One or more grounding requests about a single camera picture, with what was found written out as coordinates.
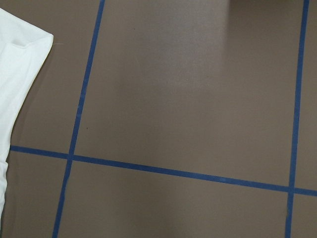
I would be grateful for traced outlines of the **white long-sleeve printed shirt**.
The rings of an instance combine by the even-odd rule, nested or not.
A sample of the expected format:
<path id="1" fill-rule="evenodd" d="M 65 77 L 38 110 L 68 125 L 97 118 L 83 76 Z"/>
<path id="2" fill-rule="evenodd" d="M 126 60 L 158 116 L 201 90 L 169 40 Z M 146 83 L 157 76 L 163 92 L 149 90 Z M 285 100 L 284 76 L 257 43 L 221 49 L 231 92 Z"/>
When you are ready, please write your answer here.
<path id="1" fill-rule="evenodd" d="M 0 11 L 0 206 L 5 204 L 6 171 L 15 120 L 53 45 L 53 35 Z"/>

